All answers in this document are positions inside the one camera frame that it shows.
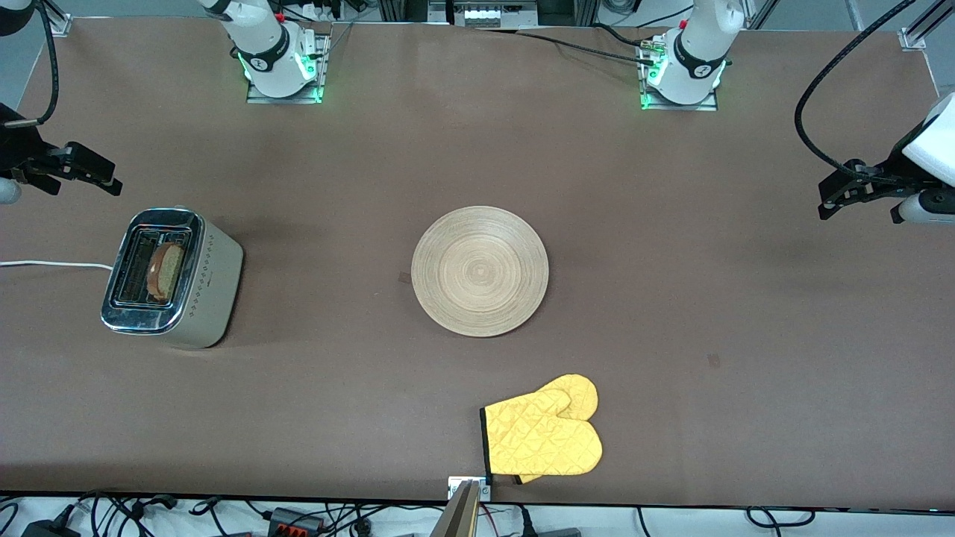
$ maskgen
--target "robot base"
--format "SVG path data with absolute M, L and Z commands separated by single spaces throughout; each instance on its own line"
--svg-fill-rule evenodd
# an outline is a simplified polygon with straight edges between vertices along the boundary
M 686 110 L 695 112 L 715 112 L 717 109 L 716 90 L 710 90 L 702 101 L 695 104 L 679 104 L 660 95 L 656 88 L 647 84 L 647 80 L 657 76 L 659 66 L 666 60 L 666 46 L 664 36 L 654 35 L 649 42 L 652 48 L 637 47 L 637 57 L 650 59 L 655 62 L 653 67 L 637 64 L 637 77 L 640 79 L 640 108 L 641 110 Z
M 269 97 L 264 95 L 258 89 L 252 80 L 248 81 L 248 91 L 245 94 L 245 102 L 251 104 L 317 104 L 322 102 L 325 94 L 325 78 L 329 71 L 329 46 L 331 39 L 326 34 L 315 34 L 315 55 L 313 61 L 304 61 L 304 69 L 314 69 L 316 76 L 313 80 L 288 97 Z

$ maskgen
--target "bracket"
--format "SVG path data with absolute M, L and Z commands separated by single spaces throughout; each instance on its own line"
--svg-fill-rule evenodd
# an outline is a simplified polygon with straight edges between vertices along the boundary
M 935 0 L 912 21 L 899 30 L 899 44 L 906 52 L 923 51 L 925 37 L 934 32 L 955 11 L 955 0 Z
M 641 110 L 684 110 L 696 112 L 715 112 L 717 109 L 716 90 L 710 90 L 702 101 L 696 104 L 678 104 L 660 95 L 647 80 L 661 75 L 667 65 L 666 45 L 662 35 L 654 35 L 647 41 L 646 46 L 636 47 L 637 57 L 653 60 L 653 66 L 637 64 L 637 78 L 640 80 L 640 108 Z
M 491 485 L 487 483 L 486 477 L 460 477 L 452 476 L 448 478 L 448 500 L 455 495 L 457 488 L 466 481 L 476 481 L 480 485 L 480 496 L 478 500 L 482 503 L 491 501 Z
M 316 59 L 302 60 L 302 68 L 314 70 L 315 78 L 302 87 L 298 92 L 288 97 L 268 97 L 256 89 L 252 84 L 251 78 L 248 82 L 248 91 L 245 94 L 245 102 L 250 104 L 316 104 L 322 102 L 325 95 L 325 78 L 329 72 L 329 47 L 331 45 L 330 35 L 325 33 L 315 34 L 312 30 L 306 30 L 314 35 L 314 44 L 308 45 L 306 53 L 315 54 Z
M 50 30 L 53 37 L 66 37 L 73 26 L 73 16 L 63 11 L 53 0 L 41 0 L 41 2 L 50 18 Z

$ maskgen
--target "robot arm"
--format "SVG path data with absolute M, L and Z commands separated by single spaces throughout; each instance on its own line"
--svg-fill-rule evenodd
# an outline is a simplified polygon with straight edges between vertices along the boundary
M 53 70 L 53 94 L 40 118 L 26 119 L 0 103 L 0 204 L 16 202 L 21 184 L 56 195 L 60 188 L 57 178 L 90 183 L 118 196 L 122 183 L 113 177 L 112 162 L 75 141 L 62 148 L 46 143 L 36 128 L 53 113 L 58 92 L 53 36 L 44 9 L 40 0 L 0 0 L 0 35 L 18 32 L 30 22 L 34 10 L 40 11 Z
M 851 204 L 905 198 L 892 221 L 955 224 L 955 93 L 936 104 L 889 153 L 869 167 L 852 159 L 845 166 L 866 179 L 836 170 L 819 183 L 819 218 L 828 220 Z
M 219 19 L 239 52 L 245 75 L 267 97 L 288 97 L 318 75 L 315 32 L 279 23 L 267 0 L 199 0 Z
M 686 24 L 664 34 L 666 61 L 647 84 L 678 104 L 702 101 L 719 83 L 744 20 L 739 0 L 694 0 Z

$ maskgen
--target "white cable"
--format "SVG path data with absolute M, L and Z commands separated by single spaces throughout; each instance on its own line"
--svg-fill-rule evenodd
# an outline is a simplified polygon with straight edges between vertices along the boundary
M 113 270 L 109 265 L 101 263 L 67 263 L 65 261 L 0 261 L 0 267 L 23 267 L 26 265 L 49 265 L 52 267 L 85 267 L 89 269 L 107 269 Z

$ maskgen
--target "white floor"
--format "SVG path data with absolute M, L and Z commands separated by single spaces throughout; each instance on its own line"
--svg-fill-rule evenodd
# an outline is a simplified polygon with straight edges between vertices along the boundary
M 7 536 L 20 535 L 29 522 L 52 520 L 74 499 L 34 497 L 19 500 L 19 513 Z M 172 511 L 161 506 L 147 508 L 142 523 L 157 537 L 216 537 L 220 533 L 212 518 L 205 514 L 193 516 L 189 508 L 197 500 L 179 500 Z M 326 509 L 324 504 L 292 504 L 287 502 L 254 502 L 258 509 L 285 507 L 308 513 Z M 70 518 L 69 528 L 78 531 L 83 537 L 93 535 L 90 524 L 92 501 L 84 502 Z M 106 514 L 108 504 L 100 501 L 96 519 L 100 521 Z M 333 509 L 339 504 L 332 504 Z M 488 504 L 494 511 L 495 526 L 500 537 L 512 534 L 521 535 L 522 523 L 520 511 L 513 505 Z M 534 528 L 538 533 L 575 527 L 582 537 L 646 537 L 636 518 L 636 509 L 632 507 L 590 507 L 590 506 L 554 506 L 529 505 L 528 511 Z M 216 512 L 229 533 L 252 532 L 265 536 L 268 522 L 254 513 L 242 502 L 223 501 Z M 695 509 L 644 507 L 647 530 L 652 537 L 773 537 L 769 529 L 752 525 L 747 521 L 741 509 Z M 806 513 L 792 511 L 773 511 L 777 520 L 791 522 L 805 519 Z M 0 514 L 0 524 L 6 522 L 10 511 Z M 427 537 L 440 516 L 436 509 L 402 510 L 392 507 L 370 517 L 372 537 L 399 537 L 413 534 Z M 116 535 L 121 517 L 113 522 L 110 535 Z M 127 524 L 123 532 L 127 537 L 135 537 L 138 531 L 133 524 Z M 819 512 L 808 526 L 783 528 L 783 537 L 951 537 L 955 535 L 955 516 L 944 514 L 886 514 L 886 513 L 841 513 Z M 338 536 L 348 537 L 347 531 Z M 495 531 L 487 522 L 487 515 L 478 519 L 477 537 L 495 537 Z

